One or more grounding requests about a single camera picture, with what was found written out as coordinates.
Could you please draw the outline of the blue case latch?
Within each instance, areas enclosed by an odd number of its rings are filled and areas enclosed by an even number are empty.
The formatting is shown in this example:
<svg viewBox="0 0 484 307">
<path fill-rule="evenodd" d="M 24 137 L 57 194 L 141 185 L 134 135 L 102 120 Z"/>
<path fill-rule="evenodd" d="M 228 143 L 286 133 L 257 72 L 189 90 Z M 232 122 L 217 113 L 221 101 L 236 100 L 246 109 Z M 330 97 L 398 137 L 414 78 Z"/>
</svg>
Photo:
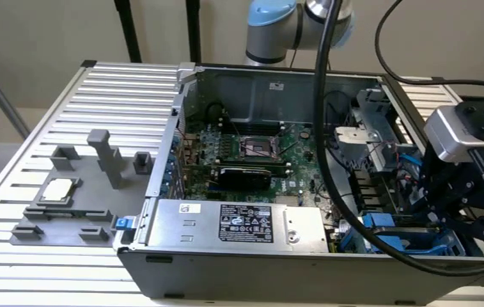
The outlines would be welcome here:
<svg viewBox="0 0 484 307">
<path fill-rule="evenodd" d="M 117 231 L 129 231 L 134 228 L 134 216 L 118 217 L 114 220 L 113 229 Z"/>
</svg>

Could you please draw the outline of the black graphics card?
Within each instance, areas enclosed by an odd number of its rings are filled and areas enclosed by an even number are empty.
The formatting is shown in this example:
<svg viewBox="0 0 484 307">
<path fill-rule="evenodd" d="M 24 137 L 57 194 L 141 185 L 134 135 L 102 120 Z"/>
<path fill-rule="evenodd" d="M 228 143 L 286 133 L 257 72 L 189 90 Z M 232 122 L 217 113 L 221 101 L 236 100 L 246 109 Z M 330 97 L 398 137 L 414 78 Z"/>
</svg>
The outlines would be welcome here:
<svg viewBox="0 0 484 307">
<path fill-rule="evenodd" d="M 265 169 L 236 166 L 212 167 L 209 188 L 217 191 L 265 191 L 272 182 L 272 172 Z"/>
</svg>

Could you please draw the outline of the black RAM slot bank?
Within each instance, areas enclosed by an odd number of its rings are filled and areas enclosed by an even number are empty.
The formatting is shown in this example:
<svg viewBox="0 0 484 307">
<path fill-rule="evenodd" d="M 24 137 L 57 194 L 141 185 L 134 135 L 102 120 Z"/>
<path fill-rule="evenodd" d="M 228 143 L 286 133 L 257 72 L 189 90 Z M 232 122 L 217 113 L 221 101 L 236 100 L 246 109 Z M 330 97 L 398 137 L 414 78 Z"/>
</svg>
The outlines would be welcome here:
<svg viewBox="0 0 484 307">
<path fill-rule="evenodd" d="M 278 124 L 226 122 L 221 128 L 222 134 L 240 134 L 244 136 L 274 136 L 280 132 Z"/>
<path fill-rule="evenodd" d="M 222 165 L 222 166 L 242 166 L 242 167 L 284 167 L 285 162 L 277 161 L 242 161 L 242 160 L 224 160 L 224 159 L 214 159 L 213 164 Z"/>
</svg>

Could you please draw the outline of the open black PC case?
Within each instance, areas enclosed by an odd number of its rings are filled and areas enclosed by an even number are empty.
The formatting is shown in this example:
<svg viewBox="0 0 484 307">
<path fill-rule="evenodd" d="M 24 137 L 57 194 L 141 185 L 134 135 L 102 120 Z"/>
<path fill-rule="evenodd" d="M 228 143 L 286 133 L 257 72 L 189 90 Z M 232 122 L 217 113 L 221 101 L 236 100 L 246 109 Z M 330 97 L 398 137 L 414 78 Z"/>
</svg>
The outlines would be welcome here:
<svg viewBox="0 0 484 307">
<path fill-rule="evenodd" d="M 313 126 L 313 74 L 304 70 L 182 63 L 177 68 L 177 96 L 148 183 L 134 228 L 120 231 L 114 249 L 142 294 L 153 299 L 289 301 L 305 303 L 423 305 L 465 286 L 484 286 L 484 241 L 454 232 L 474 243 L 481 256 L 410 256 L 389 247 L 358 221 L 349 187 L 349 173 L 340 157 L 334 128 L 345 124 L 356 95 L 382 89 L 399 119 L 402 133 L 421 153 L 427 145 L 423 125 L 434 109 L 462 100 L 441 86 L 421 87 L 435 99 L 418 113 L 411 105 L 414 87 L 399 86 L 389 77 L 369 74 L 326 74 L 321 109 L 322 127 Z M 340 220 L 382 250 L 381 254 L 341 253 L 337 226 L 326 228 L 328 253 L 282 255 L 160 251 L 148 247 L 157 202 L 184 197 L 184 140 L 192 123 L 308 124 L 325 192 Z M 397 215 L 446 228 L 419 217 L 411 205 L 421 198 L 418 173 L 397 169 Z"/>
</svg>

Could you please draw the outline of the green motherboard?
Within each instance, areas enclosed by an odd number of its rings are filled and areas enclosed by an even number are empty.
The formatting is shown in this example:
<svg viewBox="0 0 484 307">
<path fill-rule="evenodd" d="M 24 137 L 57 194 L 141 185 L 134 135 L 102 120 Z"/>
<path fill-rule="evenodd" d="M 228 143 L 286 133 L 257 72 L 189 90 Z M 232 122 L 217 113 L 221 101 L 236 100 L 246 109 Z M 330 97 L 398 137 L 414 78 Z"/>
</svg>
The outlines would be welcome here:
<svg viewBox="0 0 484 307">
<path fill-rule="evenodd" d="M 277 123 L 280 132 L 278 158 L 241 159 L 238 157 L 240 134 L 222 134 L 222 122 L 192 123 L 184 140 L 184 197 L 188 200 L 237 201 L 248 203 L 274 203 L 277 196 L 297 196 L 298 207 L 316 207 L 321 212 L 326 228 L 337 226 L 338 210 L 334 208 L 324 189 L 314 153 L 314 140 L 308 124 Z M 285 162 L 284 167 L 244 167 L 272 172 L 272 182 L 265 191 L 217 191 L 209 188 L 214 159 L 242 161 Z"/>
</svg>

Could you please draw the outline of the silver power supply unit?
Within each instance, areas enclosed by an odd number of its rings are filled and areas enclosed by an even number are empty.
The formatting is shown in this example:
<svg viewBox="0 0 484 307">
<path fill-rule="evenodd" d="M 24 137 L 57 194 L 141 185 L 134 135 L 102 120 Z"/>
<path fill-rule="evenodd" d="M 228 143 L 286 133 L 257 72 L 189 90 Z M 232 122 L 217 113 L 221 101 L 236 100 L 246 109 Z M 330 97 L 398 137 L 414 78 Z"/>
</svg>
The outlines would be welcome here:
<svg viewBox="0 0 484 307">
<path fill-rule="evenodd" d="M 149 227 L 144 244 L 160 251 L 328 253 L 321 212 L 314 207 L 162 199 Z"/>
</svg>

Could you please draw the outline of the black stand pole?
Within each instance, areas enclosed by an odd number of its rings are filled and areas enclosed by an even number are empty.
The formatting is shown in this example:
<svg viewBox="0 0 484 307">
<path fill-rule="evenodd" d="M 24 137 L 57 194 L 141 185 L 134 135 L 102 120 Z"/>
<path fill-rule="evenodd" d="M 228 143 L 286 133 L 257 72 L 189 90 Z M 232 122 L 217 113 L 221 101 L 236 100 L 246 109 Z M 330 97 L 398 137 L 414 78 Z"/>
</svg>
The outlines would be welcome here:
<svg viewBox="0 0 484 307">
<path fill-rule="evenodd" d="M 120 19 L 129 61 L 142 63 L 129 0 L 113 0 L 113 3 Z"/>
<path fill-rule="evenodd" d="M 188 51 L 190 61 L 200 63 L 200 0 L 185 0 Z"/>
</svg>

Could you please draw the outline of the black plastic card guide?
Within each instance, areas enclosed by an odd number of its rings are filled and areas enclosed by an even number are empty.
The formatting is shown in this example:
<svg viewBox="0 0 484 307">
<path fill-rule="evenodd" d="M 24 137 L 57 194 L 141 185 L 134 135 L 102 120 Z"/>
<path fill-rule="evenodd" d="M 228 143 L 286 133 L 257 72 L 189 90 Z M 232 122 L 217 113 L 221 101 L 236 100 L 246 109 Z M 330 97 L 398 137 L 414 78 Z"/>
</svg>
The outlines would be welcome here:
<svg viewBox="0 0 484 307">
<path fill-rule="evenodd" d="M 398 213 L 397 188 L 389 173 L 354 169 L 349 173 L 349 187 L 358 212 Z"/>
</svg>

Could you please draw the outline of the silver CPU chip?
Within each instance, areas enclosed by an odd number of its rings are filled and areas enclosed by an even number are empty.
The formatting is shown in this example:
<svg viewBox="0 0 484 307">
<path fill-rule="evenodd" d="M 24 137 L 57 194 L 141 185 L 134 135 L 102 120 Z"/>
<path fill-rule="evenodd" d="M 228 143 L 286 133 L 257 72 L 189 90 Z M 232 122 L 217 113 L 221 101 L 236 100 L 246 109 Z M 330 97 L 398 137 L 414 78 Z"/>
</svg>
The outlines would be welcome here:
<svg viewBox="0 0 484 307">
<path fill-rule="evenodd" d="M 45 186 L 40 200 L 41 201 L 64 201 L 68 198 L 73 181 L 68 178 L 53 178 Z"/>
</svg>

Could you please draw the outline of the metal drive cage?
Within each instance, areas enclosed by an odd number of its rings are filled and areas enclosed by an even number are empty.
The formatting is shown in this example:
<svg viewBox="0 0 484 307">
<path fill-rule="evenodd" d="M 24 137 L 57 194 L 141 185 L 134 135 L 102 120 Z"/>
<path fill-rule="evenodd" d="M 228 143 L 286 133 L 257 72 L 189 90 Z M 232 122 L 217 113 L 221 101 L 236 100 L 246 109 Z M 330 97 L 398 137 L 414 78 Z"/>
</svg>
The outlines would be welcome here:
<svg viewBox="0 0 484 307">
<path fill-rule="evenodd" d="M 403 169 L 417 174 L 421 153 L 402 133 L 399 119 L 382 89 L 356 95 L 346 122 L 334 128 L 340 157 L 350 169 L 390 172 Z"/>
</svg>

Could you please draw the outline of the blue drive bay cage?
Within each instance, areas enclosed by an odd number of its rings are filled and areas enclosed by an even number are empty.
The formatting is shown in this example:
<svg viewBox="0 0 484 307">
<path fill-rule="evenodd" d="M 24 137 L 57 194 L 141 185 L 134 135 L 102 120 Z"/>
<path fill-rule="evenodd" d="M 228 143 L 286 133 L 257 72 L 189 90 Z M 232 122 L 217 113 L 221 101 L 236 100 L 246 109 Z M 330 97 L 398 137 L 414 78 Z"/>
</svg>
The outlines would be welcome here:
<svg viewBox="0 0 484 307">
<path fill-rule="evenodd" d="M 411 216 L 368 212 L 358 218 L 365 229 L 405 255 L 415 256 L 481 256 L 473 242 L 445 228 L 415 221 Z M 354 231 L 346 222 L 338 221 L 337 250 L 341 253 L 381 254 L 382 250 Z"/>
</svg>

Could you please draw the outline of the grey plastic parts rack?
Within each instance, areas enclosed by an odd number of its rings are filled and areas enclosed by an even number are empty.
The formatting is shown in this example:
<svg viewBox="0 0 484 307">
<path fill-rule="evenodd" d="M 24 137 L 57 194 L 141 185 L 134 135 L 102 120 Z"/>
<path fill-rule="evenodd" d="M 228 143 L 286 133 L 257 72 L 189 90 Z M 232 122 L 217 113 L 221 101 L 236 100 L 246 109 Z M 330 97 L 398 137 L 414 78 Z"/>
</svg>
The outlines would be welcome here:
<svg viewBox="0 0 484 307">
<path fill-rule="evenodd" d="M 121 155 L 109 144 L 105 129 L 93 129 L 86 144 L 93 156 L 73 146 L 58 145 L 48 158 L 53 167 L 36 196 L 10 230 L 9 243 L 20 246 L 108 247 L 114 239 L 114 220 L 140 213 L 153 168 L 148 152 Z M 53 178 L 73 181 L 64 201 L 41 201 Z"/>
</svg>

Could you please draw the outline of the hard disk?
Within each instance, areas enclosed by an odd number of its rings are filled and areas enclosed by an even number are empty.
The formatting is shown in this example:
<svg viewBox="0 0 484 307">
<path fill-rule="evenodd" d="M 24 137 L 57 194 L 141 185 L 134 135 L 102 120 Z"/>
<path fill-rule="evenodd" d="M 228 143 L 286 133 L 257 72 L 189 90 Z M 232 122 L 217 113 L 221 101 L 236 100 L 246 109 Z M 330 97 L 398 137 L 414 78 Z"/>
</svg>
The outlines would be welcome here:
<svg viewBox="0 0 484 307">
<path fill-rule="evenodd" d="M 466 254 L 455 233 L 437 226 L 406 223 L 402 216 L 366 213 L 357 218 L 365 229 L 399 253 L 410 256 L 463 256 Z"/>
</svg>

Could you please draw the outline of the CPU socket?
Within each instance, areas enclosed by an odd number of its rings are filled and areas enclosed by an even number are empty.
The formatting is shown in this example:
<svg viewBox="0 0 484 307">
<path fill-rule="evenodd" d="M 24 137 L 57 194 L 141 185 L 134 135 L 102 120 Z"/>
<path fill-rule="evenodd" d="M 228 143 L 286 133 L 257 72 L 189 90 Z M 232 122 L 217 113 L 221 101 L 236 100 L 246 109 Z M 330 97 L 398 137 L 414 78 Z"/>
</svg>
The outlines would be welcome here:
<svg viewBox="0 0 484 307">
<path fill-rule="evenodd" d="M 274 136 L 241 136 L 238 138 L 238 157 L 241 159 L 278 158 L 278 138 Z"/>
</svg>

